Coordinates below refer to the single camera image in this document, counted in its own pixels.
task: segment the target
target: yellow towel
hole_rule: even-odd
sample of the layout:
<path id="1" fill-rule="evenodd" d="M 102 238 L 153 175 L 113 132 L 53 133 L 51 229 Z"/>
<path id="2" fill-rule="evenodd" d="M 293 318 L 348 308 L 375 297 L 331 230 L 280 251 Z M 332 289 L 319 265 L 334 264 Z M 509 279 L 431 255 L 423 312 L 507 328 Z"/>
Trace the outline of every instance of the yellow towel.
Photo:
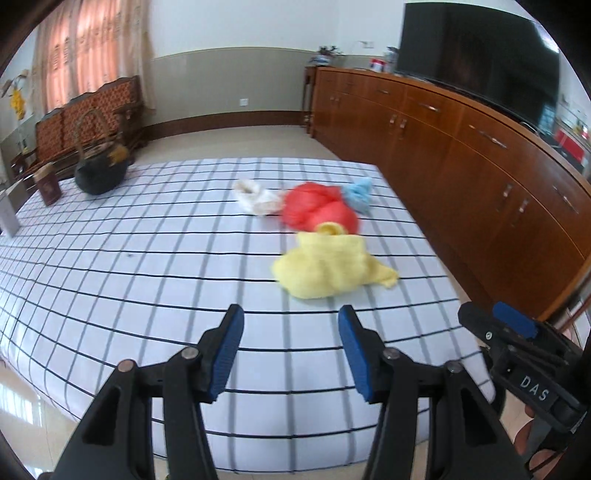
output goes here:
<path id="1" fill-rule="evenodd" d="M 393 287 L 398 274 L 365 250 L 359 235 L 347 235 L 337 223 L 323 223 L 316 232 L 299 232 L 299 247 L 278 258 L 275 279 L 294 297 L 319 299 L 352 291 L 369 283 Z"/>

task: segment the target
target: screw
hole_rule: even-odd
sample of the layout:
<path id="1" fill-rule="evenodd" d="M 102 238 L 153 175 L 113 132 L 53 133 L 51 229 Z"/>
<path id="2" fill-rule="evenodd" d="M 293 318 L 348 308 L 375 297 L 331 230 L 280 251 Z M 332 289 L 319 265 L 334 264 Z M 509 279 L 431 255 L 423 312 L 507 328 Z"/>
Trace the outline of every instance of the screw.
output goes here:
<path id="1" fill-rule="evenodd" d="M 125 373 L 125 372 L 129 372 L 133 367 L 134 367 L 134 361 L 127 359 L 127 360 L 122 360 L 121 362 L 119 362 L 119 364 L 117 365 L 117 370 Z"/>
<path id="2" fill-rule="evenodd" d="M 446 367 L 452 374 L 458 374 L 464 370 L 464 366 L 456 360 L 447 362 Z"/>
<path id="3" fill-rule="evenodd" d="M 386 360 L 398 360 L 400 358 L 400 350 L 395 348 L 385 348 L 383 354 Z"/>
<path id="4" fill-rule="evenodd" d="M 185 360 L 193 360 L 193 358 L 197 358 L 198 355 L 199 355 L 199 350 L 197 350 L 194 346 L 185 347 L 185 348 L 183 348 L 183 351 L 181 352 L 181 356 Z"/>

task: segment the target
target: television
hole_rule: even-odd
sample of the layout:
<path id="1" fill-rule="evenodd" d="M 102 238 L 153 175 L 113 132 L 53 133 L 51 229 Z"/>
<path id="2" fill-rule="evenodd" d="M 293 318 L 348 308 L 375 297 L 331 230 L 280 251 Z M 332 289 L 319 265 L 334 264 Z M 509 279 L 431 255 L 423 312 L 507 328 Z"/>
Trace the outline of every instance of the television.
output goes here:
<path id="1" fill-rule="evenodd" d="M 459 90 L 551 131 L 559 50 L 536 22 L 476 5 L 406 4 L 398 73 Z"/>

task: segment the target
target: floor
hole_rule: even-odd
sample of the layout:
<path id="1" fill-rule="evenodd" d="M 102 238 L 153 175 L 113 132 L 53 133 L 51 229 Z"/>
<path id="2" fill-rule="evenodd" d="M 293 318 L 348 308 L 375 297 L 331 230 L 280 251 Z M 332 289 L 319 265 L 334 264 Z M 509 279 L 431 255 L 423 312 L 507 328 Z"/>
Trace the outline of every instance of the floor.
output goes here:
<path id="1" fill-rule="evenodd" d="M 335 158 L 299 127 L 247 127 L 157 140 L 138 153 L 137 162 L 157 163 L 220 156 Z M 454 286 L 457 287 L 458 296 L 463 301 L 468 300 L 459 285 L 454 283 Z M 509 436 L 513 438 L 529 418 L 524 413 L 523 404 L 508 395 L 501 420 Z M 74 428 L 72 421 L 38 398 L 10 369 L 0 365 L 0 430 L 35 477 L 42 471 L 53 470 Z M 423 443 L 415 452 L 413 480 L 424 478 L 426 459 L 427 444 Z M 163 479 L 167 473 L 165 462 L 156 459 L 155 469 L 158 480 Z M 260 478 L 353 480 L 361 478 L 363 469 L 364 465 L 358 464 L 341 469 L 290 476 L 264 475 Z M 259 478 L 250 475 L 242 477 Z M 236 475 L 221 472 L 220 478 L 236 478 Z"/>

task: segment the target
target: red patterned cushion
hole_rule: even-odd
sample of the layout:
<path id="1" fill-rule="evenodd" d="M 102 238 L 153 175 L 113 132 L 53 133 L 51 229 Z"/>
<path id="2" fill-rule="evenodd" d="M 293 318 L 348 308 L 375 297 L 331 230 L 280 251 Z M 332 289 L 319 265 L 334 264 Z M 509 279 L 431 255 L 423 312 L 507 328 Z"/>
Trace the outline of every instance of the red patterned cushion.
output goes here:
<path id="1" fill-rule="evenodd" d="M 78 126 L 78 120 L 88 110 L 95 107 L 94 95 L 89 95 L 81 100 L 68 104 L 64 108 L 64 150 L 71 151 L 76 148 L 74 132 Z M 82 145 L 92 142 L 98 135 L 96 118 L 94 115 L 86 115 L 80 126 L 80 141 Z"/>
<path id="2" fill-rule="evenodd" d="M 50 161 L 62 152 L 63 114 L 64 112 L 59 110 L 35 126 L 39 162 Z"/>
<path id="3" fill-rule="evenodd" d="M 119 129 L 119 116 L 114 115 L 113 110 L 137 101 L 136 83 L 136 78 L 119 79 L 104 85 L 95 93 L 96 107 L 103 112 L 110 133 Z"/>

